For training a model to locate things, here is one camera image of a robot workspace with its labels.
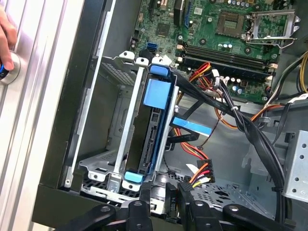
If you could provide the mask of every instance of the screw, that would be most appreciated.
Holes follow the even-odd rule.
[[[229,209],[231,209],[233,212],[239,211],[239,208],[233,205],[229,206]]]
[[[102,212],[108,212],[110,211],[110,208],[108,206],[104,206],[103,208],[101,208]]]
[[[202,203],[201,201],[196,201],[195,204],[196,204],[197,206],[203,206],[203,203]]]
[[[135,202],[134,205],[135,206],[141,206],[142,204],[140,202]]]

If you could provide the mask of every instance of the finger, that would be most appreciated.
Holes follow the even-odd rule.
[[[14,69],[14,63],[11,59],[11,53],[9,50],[8,41],[1,27],[0,27],[0,60],[3,63],[4,68],[6,70],[12,71]]]
[[[0,9],[0,25],[6,34],[9,46],[15,46],[17,42],[17,30],[10,23],[3,8]]]

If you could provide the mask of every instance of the label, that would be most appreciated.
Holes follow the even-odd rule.
[[[202,15],[203,9],[196,7],[193,11],[193,14]]]

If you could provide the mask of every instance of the motherboard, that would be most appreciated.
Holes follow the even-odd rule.
[[[287,10],[289,0],[143,0],[131,50],[137,56],[167,56],[189,74],[205,61],[223,77],[232,97],[264,103],[281,40],[247,43],[254,12]],[[287,15],[264,15],[255,37],[278,38]]]

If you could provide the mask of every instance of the metal frame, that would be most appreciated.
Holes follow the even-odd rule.
[[[308,202],[308,132],[299,131],[291,140],[286,160],[286,181],[283,195],[295,200]]]
[[[284,33],[282,36],[266,36],[265,38],[259,38],[259,25],[263,16],[287,16],[287,21],[284,28]],[[253,21],[251,29],[247,32],[246,43],[248,44],[257,44],[257,45],[271,45],[278,46],[280,49],[284,49],[288,46],[291,46],[294,43],[295,38],[291,38],[292,34],[299,29],[299,26],[295,26],[295,23],[300,22],[300,18],[295,15],[295,10],[283,10],[283,11],[264,11],[264,12],[253,12],[251,19]],[[253,41],[269,41],[269,40],[292,40],[290,44],[287,44],[281,47],[278,43],[257,43]]]
[[[27,230],[83,1],[1,4],[18,29],[21,65],[17,79],[0,86],[0,229]]]

